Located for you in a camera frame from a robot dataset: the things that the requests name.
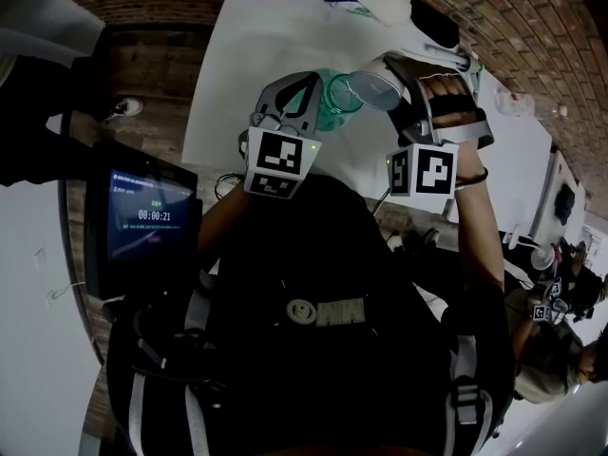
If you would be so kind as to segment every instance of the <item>timer display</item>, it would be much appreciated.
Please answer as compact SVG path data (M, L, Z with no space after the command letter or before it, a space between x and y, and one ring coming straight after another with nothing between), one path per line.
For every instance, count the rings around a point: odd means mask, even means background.
M109 193L108 261L161 260L187 247L194 191L170 179L112 171Z
M167 211L148 211L141 209L139 219L150 219L152 221L171 221L171 213Z

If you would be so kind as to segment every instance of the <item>logo patch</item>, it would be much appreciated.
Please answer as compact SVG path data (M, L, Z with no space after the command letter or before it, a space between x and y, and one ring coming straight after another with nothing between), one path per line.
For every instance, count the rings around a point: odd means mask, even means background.
M319 302L317 307L304 299L294 299L287 305L288 317L297 324L309 325L316 321L317 328L343 326L365 322L363 298Z

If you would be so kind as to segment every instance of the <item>backpack buckle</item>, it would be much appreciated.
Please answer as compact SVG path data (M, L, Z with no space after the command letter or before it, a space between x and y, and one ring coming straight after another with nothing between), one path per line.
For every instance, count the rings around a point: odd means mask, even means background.
M470 383L472 380L455 381L455 389L452 392L452 406L456 411L456 419L461 426L474 426L477 420L477 404L480 399L479 386Z

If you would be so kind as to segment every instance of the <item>black pants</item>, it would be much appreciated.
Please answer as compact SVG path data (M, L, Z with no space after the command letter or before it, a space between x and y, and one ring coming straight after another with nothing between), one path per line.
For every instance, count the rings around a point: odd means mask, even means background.
M49 117L78 110L103 120L118 99L100 95L71 69L19 56L0 86L0 184L85 181L90 147L47 129Z

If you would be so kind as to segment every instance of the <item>black bracelet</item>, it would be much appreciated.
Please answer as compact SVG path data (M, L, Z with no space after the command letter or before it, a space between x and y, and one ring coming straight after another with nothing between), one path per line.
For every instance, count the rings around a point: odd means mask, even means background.
M472 186L474 184L479 184L480 182L484 182L487 179L487 169L484 167L484 173L477 178L463 180L462 182L456 182L456 191L460 191L461 189L465 189L468 186Z

